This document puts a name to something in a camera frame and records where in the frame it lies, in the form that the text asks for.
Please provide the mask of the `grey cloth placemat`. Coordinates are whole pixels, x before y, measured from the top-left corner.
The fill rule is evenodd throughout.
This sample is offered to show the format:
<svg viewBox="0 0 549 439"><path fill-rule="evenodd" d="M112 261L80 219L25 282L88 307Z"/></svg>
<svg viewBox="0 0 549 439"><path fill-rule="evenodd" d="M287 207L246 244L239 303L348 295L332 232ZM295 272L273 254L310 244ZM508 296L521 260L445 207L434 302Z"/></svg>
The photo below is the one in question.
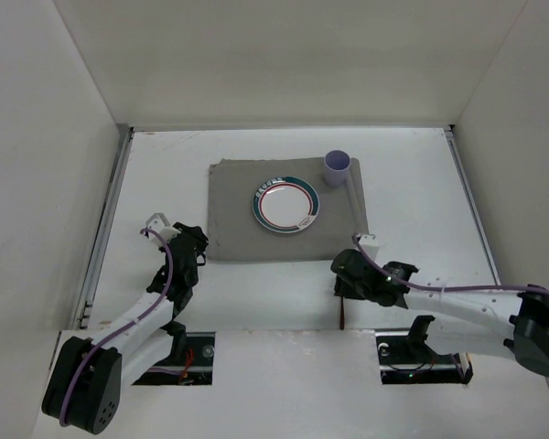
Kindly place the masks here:
<svg viewBox="0 0 549 439"><path fill-rule="evenodd" d="M214 262L331 260L369 231L358 159L338 187L321 157L221 160L209 168L207 256Z"/></svg>

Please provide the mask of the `brown wooden spoon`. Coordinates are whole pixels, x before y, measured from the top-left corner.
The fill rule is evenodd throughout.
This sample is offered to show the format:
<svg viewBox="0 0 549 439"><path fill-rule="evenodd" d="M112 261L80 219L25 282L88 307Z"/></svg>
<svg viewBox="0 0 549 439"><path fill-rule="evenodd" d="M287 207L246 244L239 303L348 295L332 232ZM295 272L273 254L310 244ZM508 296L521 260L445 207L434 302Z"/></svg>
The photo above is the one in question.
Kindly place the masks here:
<svg viewBox="0 0 549 439"><path fill-rule="evenodd" d="M345 306L344 306L344 297L341 296L339 298L340 308L339 308L339 330L343 331L345 330Z"/></svg>

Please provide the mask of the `white plate green red rim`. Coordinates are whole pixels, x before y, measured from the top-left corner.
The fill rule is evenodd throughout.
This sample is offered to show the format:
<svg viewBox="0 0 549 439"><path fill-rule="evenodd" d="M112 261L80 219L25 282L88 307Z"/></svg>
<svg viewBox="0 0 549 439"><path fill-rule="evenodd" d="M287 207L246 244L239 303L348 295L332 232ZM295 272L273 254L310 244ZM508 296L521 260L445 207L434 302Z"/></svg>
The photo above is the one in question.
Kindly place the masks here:
<svg viewBox="0 0 549 439"><path fill-rule="evenodd" d="M317 218L317 191L299 177L274 177L259 186L253 196L252 213L265 229L278 234L295 234Z"/></svg>

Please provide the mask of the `lilac plastic cup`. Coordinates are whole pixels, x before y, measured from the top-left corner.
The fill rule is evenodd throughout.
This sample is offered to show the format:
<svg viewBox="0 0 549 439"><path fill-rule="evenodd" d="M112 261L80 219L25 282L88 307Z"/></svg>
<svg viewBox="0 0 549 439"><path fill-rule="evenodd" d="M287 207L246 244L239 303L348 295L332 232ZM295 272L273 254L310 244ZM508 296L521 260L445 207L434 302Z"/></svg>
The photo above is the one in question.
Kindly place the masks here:
<svg viewBox="0 0 549 439"><path fill-rule="evenodd" d="M351 158L341 150L328 152L324 157L324 179L329 187L343 184L350 171Z"/></svg>

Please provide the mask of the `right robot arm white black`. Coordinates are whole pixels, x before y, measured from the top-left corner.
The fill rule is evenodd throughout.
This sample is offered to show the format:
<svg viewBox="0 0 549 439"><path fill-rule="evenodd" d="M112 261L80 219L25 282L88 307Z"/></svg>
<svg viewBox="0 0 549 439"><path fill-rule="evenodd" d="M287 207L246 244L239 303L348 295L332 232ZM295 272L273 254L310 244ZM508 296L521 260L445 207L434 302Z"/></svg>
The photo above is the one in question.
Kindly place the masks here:
<svg viewBox="0 0 549 439"><path fill-rule="evenodd" d="M336 256L330 270L336 296L417 313L405 332L381 338L385 367L413 370L468 353L514 360L549 378L549 295L535 285L511 294L418 290L410 282L417 267L396 261L378 266L353 249Z"/></svg>

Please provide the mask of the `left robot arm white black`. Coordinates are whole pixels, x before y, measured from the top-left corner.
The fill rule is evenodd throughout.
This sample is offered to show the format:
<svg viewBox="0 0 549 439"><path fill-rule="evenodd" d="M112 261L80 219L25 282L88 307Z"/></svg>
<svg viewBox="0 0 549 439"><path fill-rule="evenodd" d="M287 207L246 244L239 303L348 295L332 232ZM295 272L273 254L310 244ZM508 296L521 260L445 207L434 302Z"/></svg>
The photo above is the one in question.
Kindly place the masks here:
<svg viewBox="0 0 549 439"><path fill-rule="evenodd" d="M164 257L137 302L109 327L91 337L70 337L60 347L41 411L89 434L104 431L125 388L146 373L165 372L163 362L181 367L180 382L197 359L177 316L185 309L206 262L209 240L199 226L150 219L141 229Z"/></svg>

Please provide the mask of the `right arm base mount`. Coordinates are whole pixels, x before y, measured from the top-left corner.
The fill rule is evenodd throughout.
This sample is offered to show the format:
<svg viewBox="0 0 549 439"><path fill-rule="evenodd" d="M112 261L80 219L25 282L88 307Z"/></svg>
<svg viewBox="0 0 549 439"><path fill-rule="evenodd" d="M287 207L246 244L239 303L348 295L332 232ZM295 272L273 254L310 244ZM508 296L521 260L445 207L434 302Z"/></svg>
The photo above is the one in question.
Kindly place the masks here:
<svg viewBox="0 0 549 439"><path fill-rule="evenodd" d="M410 328L375 332L383 385L468 385L473 367L467 354L438 354L426 341L434 316L417 316Z"/></svg>

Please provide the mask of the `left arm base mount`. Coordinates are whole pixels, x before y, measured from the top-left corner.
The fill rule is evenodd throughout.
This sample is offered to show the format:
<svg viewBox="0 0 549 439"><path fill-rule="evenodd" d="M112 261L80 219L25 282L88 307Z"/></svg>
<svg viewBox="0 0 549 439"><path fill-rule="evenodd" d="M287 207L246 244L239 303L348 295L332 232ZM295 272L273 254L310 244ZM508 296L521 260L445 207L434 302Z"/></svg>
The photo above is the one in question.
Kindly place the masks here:
<svg viewBox="0 0 549 439"><path fill-rule="evenodd" d="M214 332L188 332L176 321L162 327L173 337L169 355L159 360L134 386L210 386L215 358Z"/></svg>

